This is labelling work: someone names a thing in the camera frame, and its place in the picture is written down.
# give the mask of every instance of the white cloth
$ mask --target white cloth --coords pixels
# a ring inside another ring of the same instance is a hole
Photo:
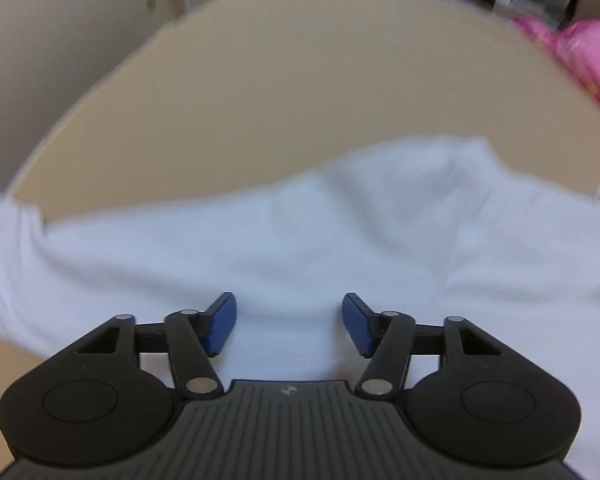
[[[120,312],[157,322],[235,293],[222,380],[357,380],[356,292],[468,318],[558,377],[584,416],[568,463],[600,480],[600,193],[501,165],[483,140],[405,139],[273,186],[44,227],[0,196],[0,334],[43,355]]]

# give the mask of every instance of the silver screw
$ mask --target silver screw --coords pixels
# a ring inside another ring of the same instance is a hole
[[[193,394],[210,394],[218,387],[218,383],[209,377],[196,377],[187,381],[186,386]]]
[[[384,395],[394,389],[394,386],[384,379],[368,379],[360,387],[369,395]]]

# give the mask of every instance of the blue gripper pad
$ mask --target blue gripper pad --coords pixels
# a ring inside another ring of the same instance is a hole
[[[222,347],[235,325],[237,316],[235,296],[230,292],[225,292],[205,310],[203,315],[210,319],[206,336],[201,341],[202,347],[208,357],[215,357],[222,351]]]
[[[357,294],[350,292],[342,298],[342,322],[362,357],[370,358],[380,344],[381,337],[374,337],[373,325],[378,314],[373,312]]]

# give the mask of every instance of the pink bag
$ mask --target pink bag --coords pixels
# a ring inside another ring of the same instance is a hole
[[[600,101],[600,20],[574,23],[562,33],[531,18],[514,22]]]

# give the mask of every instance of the pink plastic bag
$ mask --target pink plastic bag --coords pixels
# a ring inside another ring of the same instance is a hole
[[[514,22],[600,101],[600,20],[574,23],[562,33],[530,18]]]

